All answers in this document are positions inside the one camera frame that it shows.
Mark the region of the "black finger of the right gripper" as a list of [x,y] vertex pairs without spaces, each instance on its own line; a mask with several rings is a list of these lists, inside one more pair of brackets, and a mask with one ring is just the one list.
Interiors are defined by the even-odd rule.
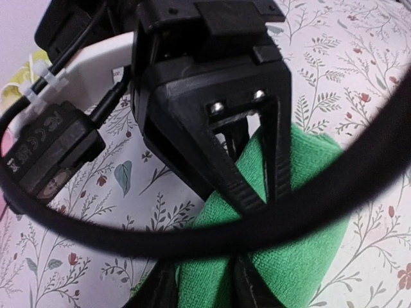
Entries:
[[247,215],[265,202],[236,166],[249,141],[247,116],[260,115],[266,98],[227,100],[149,98],[144,111],[146,145],[200,197],[212,191]]
[[270,95],[258,114],[267,203],[277,205],[291,193],[291,107]]

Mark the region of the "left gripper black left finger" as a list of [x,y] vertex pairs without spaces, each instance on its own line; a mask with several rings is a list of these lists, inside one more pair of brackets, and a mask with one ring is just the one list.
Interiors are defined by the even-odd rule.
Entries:
[[178,307],[178,288],[174,263],[159,260],[137,293],[123,307]]

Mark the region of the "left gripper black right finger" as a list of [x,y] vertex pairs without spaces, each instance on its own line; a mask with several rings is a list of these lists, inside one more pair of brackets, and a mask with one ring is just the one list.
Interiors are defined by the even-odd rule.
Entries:
[[238,255],[234,258],[233,307],[284,307],[268,288],[247,255]]

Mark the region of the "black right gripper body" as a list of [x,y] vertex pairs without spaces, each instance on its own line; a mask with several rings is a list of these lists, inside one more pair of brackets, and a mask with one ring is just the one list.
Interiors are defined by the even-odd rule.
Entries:
[[201,69],[241,56],[257,64],[282,62],[266,24],[284,21],[275,1],[139,1],[132,53],[132,110],[139,129],[150,118],[144,75],[150,67],[192,60]]

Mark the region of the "green microfibre towel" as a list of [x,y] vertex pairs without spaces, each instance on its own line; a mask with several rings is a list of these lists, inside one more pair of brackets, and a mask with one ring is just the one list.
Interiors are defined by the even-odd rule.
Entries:
[[137,233],[135,257],[182,259],[180,307],[233,307],[231,254],[246,253],[287,307],[306,307],[329,269],[353,210],[356,164],[328,135],[291,127],[291,186],[286,201],[241,218],[218,194],[190,228]]

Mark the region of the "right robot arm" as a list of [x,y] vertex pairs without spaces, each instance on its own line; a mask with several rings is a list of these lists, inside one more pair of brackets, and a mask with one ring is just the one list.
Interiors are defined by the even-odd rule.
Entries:
[[41,72],[44,110],[8,168],[47,204],[103,149],[97,129],[125,91],[148,149],[199,197],[240,214],[288,200],[291,74],[267,23],[273,1],[143,1],[134,31]]

